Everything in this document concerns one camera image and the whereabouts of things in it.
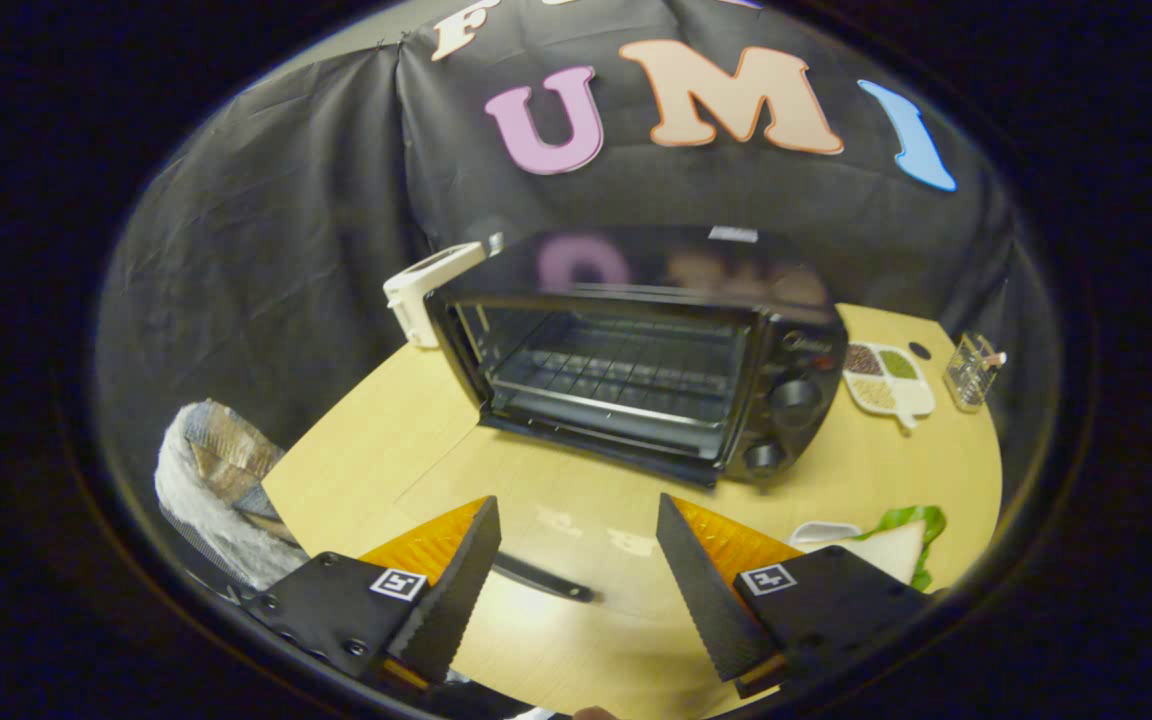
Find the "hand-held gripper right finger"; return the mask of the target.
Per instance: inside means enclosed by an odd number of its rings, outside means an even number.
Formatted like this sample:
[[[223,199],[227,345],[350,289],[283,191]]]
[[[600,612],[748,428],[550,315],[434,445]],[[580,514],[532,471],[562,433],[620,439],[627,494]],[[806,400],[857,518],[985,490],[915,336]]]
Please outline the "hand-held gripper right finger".
[[[710,664],[744,698],[840,682],[933,602],[846,544],[801,552],[667,493],[655,539]]]

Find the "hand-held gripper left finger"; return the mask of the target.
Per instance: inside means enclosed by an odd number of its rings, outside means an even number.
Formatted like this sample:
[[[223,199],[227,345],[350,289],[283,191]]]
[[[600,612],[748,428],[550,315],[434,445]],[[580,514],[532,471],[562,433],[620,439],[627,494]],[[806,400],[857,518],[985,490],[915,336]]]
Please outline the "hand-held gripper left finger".
[[[497,498],[482,497],[361,558],[321,552],[238,605],[348,679],[419,697],[457,655],[499,544]]]

